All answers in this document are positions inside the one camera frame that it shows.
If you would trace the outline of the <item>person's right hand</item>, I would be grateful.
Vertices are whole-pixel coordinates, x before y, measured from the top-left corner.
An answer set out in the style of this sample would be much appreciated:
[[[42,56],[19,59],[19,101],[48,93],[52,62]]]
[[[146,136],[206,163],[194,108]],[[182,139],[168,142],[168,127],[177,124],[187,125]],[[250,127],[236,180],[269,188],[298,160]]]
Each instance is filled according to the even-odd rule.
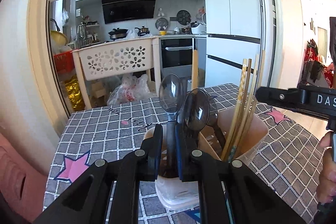
[[[331,131],[321,139],[319,145],[327,148],[322,158],[322,171],[319,174],[319,184],[317,186],[317,200],[324,204],[330,203],[335,197],[336,178],[335,178],[335,162],[332,157],[332,148],[330,144]]]

